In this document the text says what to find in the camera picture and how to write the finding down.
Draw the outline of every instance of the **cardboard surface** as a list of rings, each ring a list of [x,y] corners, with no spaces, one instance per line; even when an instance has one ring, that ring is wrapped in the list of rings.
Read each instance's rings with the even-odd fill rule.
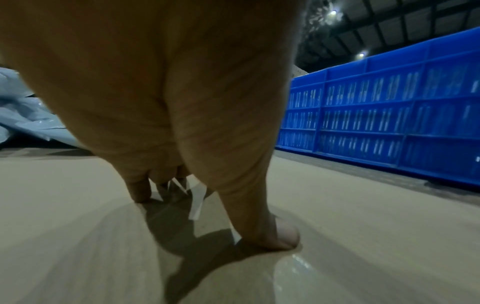
[[[263,252],[215,193],[189,220],[194,178],[139,206],[76,150],[2,150],[0,169],[0,303],[480,302],[473,205],[275,157],[269,202],[302,245]]]

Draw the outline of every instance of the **skin crease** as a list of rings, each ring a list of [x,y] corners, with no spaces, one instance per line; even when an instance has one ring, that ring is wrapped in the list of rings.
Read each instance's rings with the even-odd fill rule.
[[[269,212],[266,174],[306,1],[0,4],[8,63],[135,202],[150,198],[149,179],[161,191],[191,172],[245,240],[298,245]]]

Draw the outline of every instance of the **metal roof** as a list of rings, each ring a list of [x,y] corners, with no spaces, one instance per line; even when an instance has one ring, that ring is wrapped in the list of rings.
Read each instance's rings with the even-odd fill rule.
[[[311,73],[477,26],[480,0],[313,0],[295,64]]]

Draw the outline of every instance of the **blue crate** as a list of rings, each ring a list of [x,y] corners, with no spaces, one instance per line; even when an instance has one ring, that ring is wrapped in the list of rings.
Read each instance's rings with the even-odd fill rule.
[[[277,147],[480,185],[480,29],[293,79]]]

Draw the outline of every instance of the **hand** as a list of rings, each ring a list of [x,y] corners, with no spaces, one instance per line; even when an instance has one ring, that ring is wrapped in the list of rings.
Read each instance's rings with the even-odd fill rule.
[[[134,201],[189,170],[246,240],[294,248],[267,206],[304,1],[7,2],[0,49]]]

